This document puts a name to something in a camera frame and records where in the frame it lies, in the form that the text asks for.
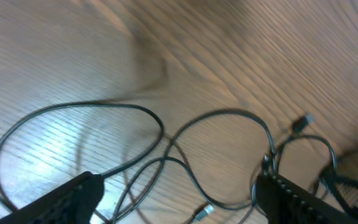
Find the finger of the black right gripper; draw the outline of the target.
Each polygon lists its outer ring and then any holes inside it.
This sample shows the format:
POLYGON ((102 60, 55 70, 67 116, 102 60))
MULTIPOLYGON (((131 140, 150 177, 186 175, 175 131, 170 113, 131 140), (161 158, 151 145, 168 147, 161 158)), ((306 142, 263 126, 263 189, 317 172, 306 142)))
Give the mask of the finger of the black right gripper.
POLYGON ((358 220, 358 180, 338 175, 333 170, 324 171, 319 179, 340 204, 343 211, 358 220))

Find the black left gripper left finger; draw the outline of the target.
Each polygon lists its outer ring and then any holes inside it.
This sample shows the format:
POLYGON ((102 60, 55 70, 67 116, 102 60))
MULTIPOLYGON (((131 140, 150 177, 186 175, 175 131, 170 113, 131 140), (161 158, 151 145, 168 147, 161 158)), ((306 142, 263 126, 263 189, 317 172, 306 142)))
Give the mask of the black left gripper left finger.
POLYGON ((0 224, 89 223, 103 195, 102 175, 87 171, 1 218, 0 224))

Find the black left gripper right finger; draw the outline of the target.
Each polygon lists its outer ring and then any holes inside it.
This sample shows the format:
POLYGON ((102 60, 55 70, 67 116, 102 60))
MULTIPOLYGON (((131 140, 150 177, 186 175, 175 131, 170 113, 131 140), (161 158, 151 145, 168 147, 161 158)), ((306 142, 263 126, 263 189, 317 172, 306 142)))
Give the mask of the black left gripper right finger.
POLYGON ((255 199, 269 223, 357 224, 309 192, 274 174, 260 174, 255 183, 255 199))

